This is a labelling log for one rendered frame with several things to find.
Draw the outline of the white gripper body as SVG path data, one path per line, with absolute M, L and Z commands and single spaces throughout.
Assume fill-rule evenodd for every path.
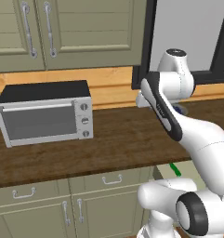
M 139 108 L 150 108 L 151 104 L 144 98 L 141 92 L 138 92 L 136 97 L 136 105 Z

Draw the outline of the open pale drawer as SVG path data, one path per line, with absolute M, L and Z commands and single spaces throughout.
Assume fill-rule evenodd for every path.
M 205 184 L 192 161 L 176 162 L 174 163 L 174 166 L 180 172 L 179 176 L 181 178 L 192 179 L 198 190 L 203 190 L 205 188 Z M 153 169 L 152 175 L 154 179 L 174 179 L 178 177 L 170 164 L 156 165 Z

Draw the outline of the olive drawer front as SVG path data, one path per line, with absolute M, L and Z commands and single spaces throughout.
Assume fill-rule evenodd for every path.
M 145 166 L 141 168 L 133 168 L 127 170 L 112 171 L 107 173 L 70 178 L 69 183 L 72 194 L 101 191 L 110 188 L 136 185 L 146 182 L 149 179 L 152 179 L 152 172 L 153 172 L 152 166 Z M 105 185 L 101 179 L 102 177 L 106 177 L 108 181 L 117 180 L 118 179 L 117 176 L 119 174 L 123 176 L 123 181 L 119 184 Z
M 13 199 L 12 191 L 18 191 L 18 195 L 30 194 L 31 188 L 36 188 L 36 193 L 31 198 Z M 0 188 L 0 205 L 11 205 L 20 202 L 31 202 L 40 199 L 69 195 L 69 182 L 65 179 L 51 180 L 45 182 L 24 184 L 6 188 Z

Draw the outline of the toaster oven glass door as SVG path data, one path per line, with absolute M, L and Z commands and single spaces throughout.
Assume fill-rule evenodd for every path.
M 68 135 L 77 130 L 73 106 L 2 111 L 2 116 L 10 139 Z

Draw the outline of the olive base cupboard door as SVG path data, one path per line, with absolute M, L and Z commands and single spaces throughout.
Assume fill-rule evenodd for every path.
M 65 223 L 63 201 L 70 226 Z M 0 206 L 0 238 L 76 238 L 71 196 Z
M 79 221 L 79 198 L 84 223 Z M 74 194 L 72 204 L 78 238 L 126 238 L 137 235 L 142 227 L 138 185 Z

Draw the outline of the blue grey plate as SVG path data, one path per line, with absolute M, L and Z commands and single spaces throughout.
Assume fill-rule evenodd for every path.
M 175 106 L 174 109 L 182 115 L 187 115 L 188 114 L 188 110 L 185 107 Z

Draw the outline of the olive wall cupboard door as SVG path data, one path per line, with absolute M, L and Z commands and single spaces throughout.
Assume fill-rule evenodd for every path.
M 51 5 L 50 57 L 44 2 Z M 49 70 L 141 63 L 147 0 L 35 0 Z
M 37 51 L 33 59 L 29 53 L 21 2 L 30 7 L 27 19 Z M 45 68 L 41 47 L 35 0 L 0 0 L 0 73 L 42 71 Z

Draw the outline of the green handled knife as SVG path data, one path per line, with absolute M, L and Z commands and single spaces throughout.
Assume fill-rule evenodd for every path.
M 180 171 L 173 163 L 170 163 L 169 166 L 174 171 L 174 173 L 176 174 L 177 177 L 181 177 Z

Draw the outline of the black framed window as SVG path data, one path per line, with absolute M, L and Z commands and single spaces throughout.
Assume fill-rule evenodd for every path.
M 132 87 L 158 70 L 169 48 L 187 53 L 197 85 L 224 83 L 224 0 L 147 0 L 141 64 Z

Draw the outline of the silver toaster oven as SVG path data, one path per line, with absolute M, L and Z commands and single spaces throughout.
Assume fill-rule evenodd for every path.
M 93 137 L 93 114 L 92 98 L 85 80 L 5 86 L 0 95 L 0 107 L 17 108 L 66 103 L 72 103 L 74 107 L 77 128 L 74 134 L 32 139 L 10 139 L 2 112 L 0 111 L 0 129 L 7 147 L 71 139 L 91 139 Z M 86 111 L 81 110 L 80 106 L 82 103 L 87 104 L 88 108 Z M 81 122 L 84 117 L 89 119 L 86 125 Z M 83 132 L 86 130 L 89 131 L 87 138 L 83 136 Z

